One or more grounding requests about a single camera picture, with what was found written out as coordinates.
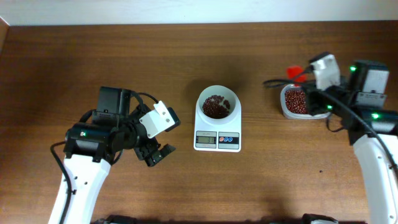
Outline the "orange measuring scoop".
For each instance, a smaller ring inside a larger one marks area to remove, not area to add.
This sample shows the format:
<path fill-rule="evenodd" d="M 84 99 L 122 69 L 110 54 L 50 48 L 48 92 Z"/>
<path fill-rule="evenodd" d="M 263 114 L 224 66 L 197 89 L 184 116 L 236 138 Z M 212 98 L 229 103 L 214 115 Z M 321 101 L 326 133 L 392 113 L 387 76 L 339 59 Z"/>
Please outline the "orange measuring scoop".
<path fill-rule="evenodd" d="M 293 80 L 294 82 L 303 83 L 303 82 L 307 81 L 307 72 L 301 66 L 294 65 L 294 66 L 288 67 L 286 72 L 287 72 L 288 78 Z"/>

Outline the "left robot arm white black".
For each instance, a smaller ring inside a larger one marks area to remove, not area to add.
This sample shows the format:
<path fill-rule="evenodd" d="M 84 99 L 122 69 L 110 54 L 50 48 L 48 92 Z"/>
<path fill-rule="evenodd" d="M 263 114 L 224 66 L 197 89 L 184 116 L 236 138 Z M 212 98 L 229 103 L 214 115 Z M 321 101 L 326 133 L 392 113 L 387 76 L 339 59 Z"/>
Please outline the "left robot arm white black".
<path fill-rule="evenodd" d="M 110 168 L 125 150 L 132 149 L 140 161 L 154 167 L 175 150 L 162 146 L 156 135 L 180 125 L 171 107 L 155 101 L 150 109 L 143 93 L 102 86 L 97 107 L 86 112 L 65 135 L 60 145 L 65 157 L 50 152 L 62 171 L 50 223 L 89 223 L 100 189 Z"/>

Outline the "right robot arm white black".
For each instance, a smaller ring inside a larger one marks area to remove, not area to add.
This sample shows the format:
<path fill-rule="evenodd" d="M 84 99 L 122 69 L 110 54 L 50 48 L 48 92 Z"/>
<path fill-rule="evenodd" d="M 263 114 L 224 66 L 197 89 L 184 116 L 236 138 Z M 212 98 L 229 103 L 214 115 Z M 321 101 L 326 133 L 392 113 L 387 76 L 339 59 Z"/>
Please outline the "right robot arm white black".
<path fill-rule="evenodd" d="M 386 65 L 357 60 L 346 84 L 333 58 L 310 64 L 316 84 L 304 86 L 310 115 L 341 118 L 361 166 L 371 223 L 397 223 L 397 112 L 383 108 Z"/>

